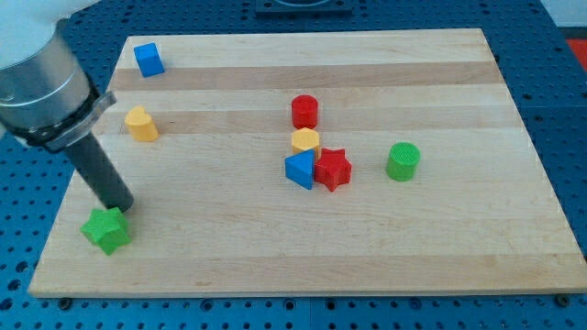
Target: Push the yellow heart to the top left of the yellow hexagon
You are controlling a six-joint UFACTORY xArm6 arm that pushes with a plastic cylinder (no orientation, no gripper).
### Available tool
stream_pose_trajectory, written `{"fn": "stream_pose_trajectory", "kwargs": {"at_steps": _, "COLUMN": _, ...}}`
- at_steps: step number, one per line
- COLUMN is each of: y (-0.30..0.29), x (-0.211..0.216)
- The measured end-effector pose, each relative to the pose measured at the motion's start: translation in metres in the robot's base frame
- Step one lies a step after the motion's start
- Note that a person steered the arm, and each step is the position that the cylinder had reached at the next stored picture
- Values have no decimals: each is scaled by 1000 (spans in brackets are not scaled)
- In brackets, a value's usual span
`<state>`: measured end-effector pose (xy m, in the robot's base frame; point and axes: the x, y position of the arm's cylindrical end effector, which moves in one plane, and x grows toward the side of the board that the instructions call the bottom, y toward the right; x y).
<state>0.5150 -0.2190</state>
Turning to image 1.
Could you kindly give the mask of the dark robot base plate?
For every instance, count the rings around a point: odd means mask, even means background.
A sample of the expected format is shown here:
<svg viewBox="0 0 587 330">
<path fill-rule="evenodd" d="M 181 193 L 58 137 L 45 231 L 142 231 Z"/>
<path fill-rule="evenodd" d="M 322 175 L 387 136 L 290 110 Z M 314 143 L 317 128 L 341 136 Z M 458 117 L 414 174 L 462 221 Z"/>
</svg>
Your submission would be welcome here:
<svg viewBox="0 0 587 330">
<path fill-rule="evenodd" d="M 354 0 L 254 0 L 257 17 L 351 14 Z"/>
</svg>

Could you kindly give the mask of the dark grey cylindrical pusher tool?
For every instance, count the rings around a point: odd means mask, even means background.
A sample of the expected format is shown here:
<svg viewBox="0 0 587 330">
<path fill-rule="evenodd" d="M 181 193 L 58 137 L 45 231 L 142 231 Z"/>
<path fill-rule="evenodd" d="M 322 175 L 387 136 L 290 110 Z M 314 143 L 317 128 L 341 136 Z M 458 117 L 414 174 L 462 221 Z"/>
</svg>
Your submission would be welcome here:
<svg viewBox="0 0 587 330">
<path fill-rule="evenodd" d="M 92 133 L 66 147 L 64 153 L 105 208 L 125 212 L 133 205 L 131 191 Z"/>
</svg>

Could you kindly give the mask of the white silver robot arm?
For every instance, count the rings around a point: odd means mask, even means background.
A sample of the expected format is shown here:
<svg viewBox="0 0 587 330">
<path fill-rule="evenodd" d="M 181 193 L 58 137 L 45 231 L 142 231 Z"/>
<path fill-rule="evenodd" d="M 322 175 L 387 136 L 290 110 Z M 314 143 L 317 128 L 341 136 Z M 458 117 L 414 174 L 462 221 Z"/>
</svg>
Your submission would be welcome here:
<svg viewBox="0 0 587 330">
<path fill-rule="evenodd" d="M 1 4 L 1 127 L 32 147 L 64 152 L 106 208 L 125 212 L 133 196 L 92 133 L 116 101 L 100 93 L 62 28 L 88 0 Z"/>
</svg>

